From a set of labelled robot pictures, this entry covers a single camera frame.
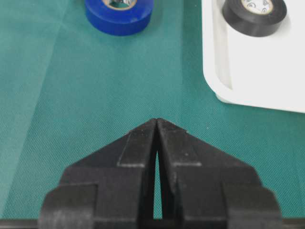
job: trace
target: green cloth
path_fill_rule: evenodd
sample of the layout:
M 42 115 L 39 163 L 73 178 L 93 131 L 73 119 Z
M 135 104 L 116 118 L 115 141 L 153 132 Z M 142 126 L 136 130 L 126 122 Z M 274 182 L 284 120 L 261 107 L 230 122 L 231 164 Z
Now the green cloth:
M 253 165 L 284 216 L 305 216 L 305 114 L 217 100 L 200 0 L 155 0 L 128 37 L 93 28 L 84 0 L 2 0 L 0 31 L 0 218 L 38 217 L 66 166 L 152 117 Z

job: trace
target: electrical tape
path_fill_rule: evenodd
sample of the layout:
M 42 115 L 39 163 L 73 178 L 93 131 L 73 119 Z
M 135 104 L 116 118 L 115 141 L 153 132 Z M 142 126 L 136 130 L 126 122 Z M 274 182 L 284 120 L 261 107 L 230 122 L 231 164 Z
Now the electrical tape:
M 89 22 L 102 32 L 125 36 L 146 28 L 153 11 L 154 0 L 129 0 L 127 8 L 115 8 L 111 0 L 85 0 Z
M 226 0 L 223 15 L 235 30 L 254 37 L 275 33 L 287 15 L 283 0 Z

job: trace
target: blue tape roll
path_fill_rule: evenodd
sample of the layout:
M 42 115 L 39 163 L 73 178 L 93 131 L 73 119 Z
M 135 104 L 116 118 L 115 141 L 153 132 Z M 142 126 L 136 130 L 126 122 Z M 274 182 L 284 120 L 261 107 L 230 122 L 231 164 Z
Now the blue tape roll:
M 100 31 L 125 36 L 142 31 L 148 25 L 154 0 L 137 0 L 126 10 L 105 5 L 103 0 L 85 0 L 89 22 Z

